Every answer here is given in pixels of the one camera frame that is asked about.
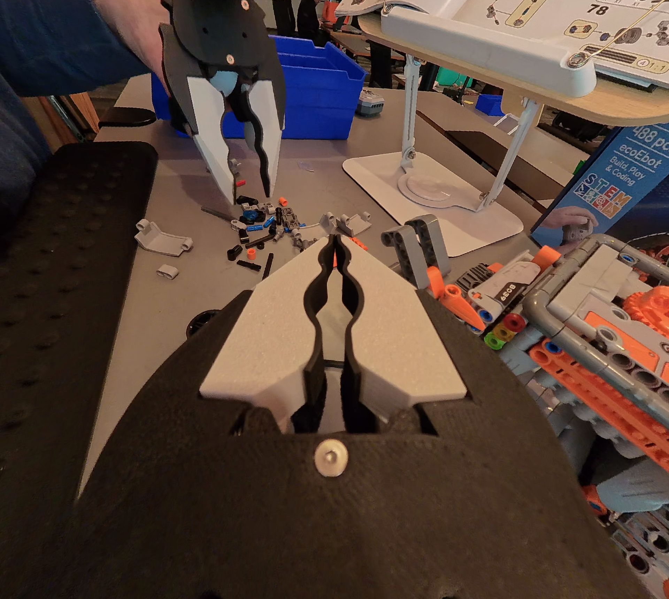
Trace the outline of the grey battery module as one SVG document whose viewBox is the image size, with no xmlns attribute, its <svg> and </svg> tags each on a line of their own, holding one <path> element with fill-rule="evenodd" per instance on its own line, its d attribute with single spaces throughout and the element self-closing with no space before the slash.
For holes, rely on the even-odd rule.
<svg viewBox="0 0 669 599">
<path fill-rule="evenodd" d="M 375 117 L 380 115 L 385 104 L 384 97 L 370 88 L 361 90 L 359 100 L 356 106 L 356 115 L 362 117 Z"/>
</svg>

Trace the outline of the grey orange toy tracked robot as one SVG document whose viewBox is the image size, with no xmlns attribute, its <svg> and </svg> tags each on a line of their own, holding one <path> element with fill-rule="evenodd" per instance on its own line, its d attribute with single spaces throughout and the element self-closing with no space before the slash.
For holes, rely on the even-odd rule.
<svg viewBox="0 0 669 599">
<path fill-rule="evenodd" d="M 592 227 L 448 283 L 436 217 L 383 232 L 397 271 L 497 352 L 542 409 L 590 508 L 653 598 L 668 597 L 668 248 Z"/>
</svg>

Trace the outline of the blue plastic bin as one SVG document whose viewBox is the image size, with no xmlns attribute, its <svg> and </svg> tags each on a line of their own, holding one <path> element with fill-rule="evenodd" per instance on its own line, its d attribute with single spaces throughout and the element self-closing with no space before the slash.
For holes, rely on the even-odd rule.
<svg viewBox="0 0 669 599">
<path fill-rule="evenodd" d="M 172 25 L 161 25 L 160 34 L 167 41 L 167 50 L 180 48 L 174 38 Z M 317 48 L 305 39 L 280 37 L 276 45 L 278 59 L 286 85 L 285 124 L 289 125 L 290 138 L 304 139 L 344 139 L 347 138 L 353 114 L 363 87 L 364 72 L 332 45 Z M 171 114 L 171 94 L 169 86 L 163 87 L 161 80 L 152 75 L 152 87 L 159 87 L 164 96 L 164 105 L 169 109 L 172 125 L 193 138 L 188 123 L 183 124 L 180 114 Z M 240 75 L 227 71 L 217 72 L 207 79 L 223 94 L 225 105 L 231 107 L 231 93 L 234 92 Z M 222 120 L 222 135 L 231 133 L 226 129 L 228 116 Z M 244 135 L 244 123 L 233 111 L 232 118 L 239 124 L 239 135 Z"/>
</svg>

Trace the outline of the black dimpled pad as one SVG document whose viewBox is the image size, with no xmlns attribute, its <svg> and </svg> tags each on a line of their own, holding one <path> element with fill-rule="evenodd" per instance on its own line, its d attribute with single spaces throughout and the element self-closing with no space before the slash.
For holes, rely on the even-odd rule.
<svg viewBox="0 0 669 599">
<path fill-rule="evenodd" d="M 145 216 L 147 143 L 69 144 L 1 241 L 1 536 L 73 500 Z"/>
</svg>

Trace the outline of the white book stand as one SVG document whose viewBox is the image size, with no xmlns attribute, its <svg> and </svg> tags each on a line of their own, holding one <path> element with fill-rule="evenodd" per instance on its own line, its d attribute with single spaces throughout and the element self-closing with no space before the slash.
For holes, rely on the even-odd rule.
<svg viewBox="0 0 669 599">
<path fill-rule="evenodd" d="M 540 105 L 560 104 L 583 118 L 602 117 L 605 123 L 651 124 L 665 118 L 664 112 L 651 115 L 648 106 L 640 112 L 626 106 L 619 116 L 615 104 L 599 102 L 595 106 L 595 98 L 609 96 L 609 87 L 607 83 L 597 87 L 598 75 L 608 75 L 597 70 L 593 55 L 571 55 L 561 46 L 493 32 L 405 6 L 384 5 L 358 16 L 368 38 L 394 44 L 406 53 L 405 118 L 400 152 L 347 162 L 344 169 L 400 224 L 424 212 L 433 213 L 452 255 L 477 250 L 522 230 L 519 218 L 493 204 Z M 429 155 L 415 150 L 420 59 L 517 91 L 524 99 L 510 151 L 490 190 L 476 189 Z"/>
</svg>

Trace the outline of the person's left forearm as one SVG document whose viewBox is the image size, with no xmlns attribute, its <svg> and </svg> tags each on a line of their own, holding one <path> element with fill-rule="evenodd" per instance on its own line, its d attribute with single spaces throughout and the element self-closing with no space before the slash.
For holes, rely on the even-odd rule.
<svg viewBox="0 0 669 599">
<path fill-rule="evenodd" d="M 18 96 L 82 93 L 147 72 L 94 0 L 1 0 L 1 76 Z"/>
</svg>

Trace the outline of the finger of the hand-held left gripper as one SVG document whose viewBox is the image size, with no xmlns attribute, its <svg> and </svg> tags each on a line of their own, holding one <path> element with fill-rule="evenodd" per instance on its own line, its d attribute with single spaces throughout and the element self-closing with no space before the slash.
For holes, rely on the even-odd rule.
<svg viewBox="0 0 669 599">
<path fill-rule="evenodd" d="M 187 84 L 197 132 L 193 140 L 213 179 L 230 204 L 235 203 L 235 178 L 229 165 L 229 148 L 222 135 L 225 102 L 206 78 L 188 78 Z"/>
<path fill-rule="evenodd" d="M 248 147 L 260 160 L 260 176 L 265 195 L 274 193 L 280 158 L 282 129 L 270 80 L 252 84 L 238 81 L 231 93 L 231 107 L 236 118 L 244 123 L 244 137 Z"/>
</svg>

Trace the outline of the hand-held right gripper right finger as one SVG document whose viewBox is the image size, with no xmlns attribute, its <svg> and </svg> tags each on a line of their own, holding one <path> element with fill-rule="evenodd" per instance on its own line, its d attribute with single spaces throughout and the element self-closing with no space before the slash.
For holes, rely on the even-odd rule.
<svg viewBox="0 0 669 599">
<path fill-rule="evenodd" d="M 417 290 L 347 237 L 334 245 L 352 316 L 340 380 L 347 432 L 374 432 L 416 404 L 462 400 L 466 386 Z"/>
</svg>

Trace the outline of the black spoked wheel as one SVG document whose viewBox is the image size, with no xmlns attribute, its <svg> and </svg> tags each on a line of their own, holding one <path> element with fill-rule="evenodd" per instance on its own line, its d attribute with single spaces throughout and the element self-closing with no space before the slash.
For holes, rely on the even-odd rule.
<svg viewBox="0 0 669 599">
<path fill-rule="evenodd" d="M 210 322 L 218 313 L 220 309 L 210 309 L 200 312 L 188 323 L 186 328 L 187 339 L 194 336 L 200 329 Z"/>
</svg>

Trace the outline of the person's left hand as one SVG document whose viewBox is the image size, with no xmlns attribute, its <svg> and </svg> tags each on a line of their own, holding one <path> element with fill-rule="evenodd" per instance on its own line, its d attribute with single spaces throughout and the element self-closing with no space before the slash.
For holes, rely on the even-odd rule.
<svg viewBox="0 0 669 599">
<path fill-rule="evenodd" d="M 161 25 L 170 22 L 162 0 L 121 0 L 117 29 L 126 46 L 167 89 L 163 70 Z"/>
</svg>

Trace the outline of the blue kit box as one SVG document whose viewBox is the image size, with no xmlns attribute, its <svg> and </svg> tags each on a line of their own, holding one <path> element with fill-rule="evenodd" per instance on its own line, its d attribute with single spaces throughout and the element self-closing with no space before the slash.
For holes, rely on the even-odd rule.
<svg viewBox="0 0 669 599">
<path fill-rule="evenodd" d="M 566 254 L 592 234 L 668 257 L 668 124 L 611 135 L 531 231 L 539 246 Z"/>
</svg>

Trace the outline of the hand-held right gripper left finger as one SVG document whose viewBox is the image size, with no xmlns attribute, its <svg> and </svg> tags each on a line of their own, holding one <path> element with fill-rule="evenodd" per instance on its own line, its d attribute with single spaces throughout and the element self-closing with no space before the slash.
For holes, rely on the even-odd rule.
<svg viewBox="0 0 669 599">
<path fill-rule="evenodd" d="M 316 432 L 327 381 L 316 314 L 328 299 L 336 237 L 277 269 L 250 295 L 199 392 L 269 409 L 281 430 Z"/>
</svg>

